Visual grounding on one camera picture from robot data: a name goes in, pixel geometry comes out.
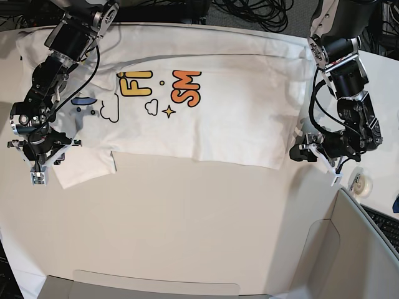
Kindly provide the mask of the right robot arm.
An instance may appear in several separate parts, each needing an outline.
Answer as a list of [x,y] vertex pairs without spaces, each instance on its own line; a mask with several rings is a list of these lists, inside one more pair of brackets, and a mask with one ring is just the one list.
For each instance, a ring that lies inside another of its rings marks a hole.
[[64,15],[45,41],[50,54],[34,69],[31,88],[22,102],[13,104],[9,117],[14,133],[23,138],[9,145],[20,150],[35,171],[40,171],[56,153],[72,144],[65,133],[50,127],[63,105],[60,93],[69,74],[104,36],[120,8],[119,1],[54,1],[54,4]]

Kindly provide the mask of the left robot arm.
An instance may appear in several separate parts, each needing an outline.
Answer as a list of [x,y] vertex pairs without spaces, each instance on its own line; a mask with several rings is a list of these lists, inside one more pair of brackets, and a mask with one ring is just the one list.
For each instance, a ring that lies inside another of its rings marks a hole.
[[[308,134],[291,148],[292,160],[315,162],[321,155],[328,163],[344,156],[359,162],[364,153],[382,143],[380,125],[365,90],[368,77],[358,53],[360,35],[376,5],[376,1],[319,1],[308,38],[316,72],[323,77],[314,82],[309,103],[309,119],[318,133]],[[323,86],[337,99],[335,121],[343,126],[340,131],[328,131],[314,118],[317,93]]]

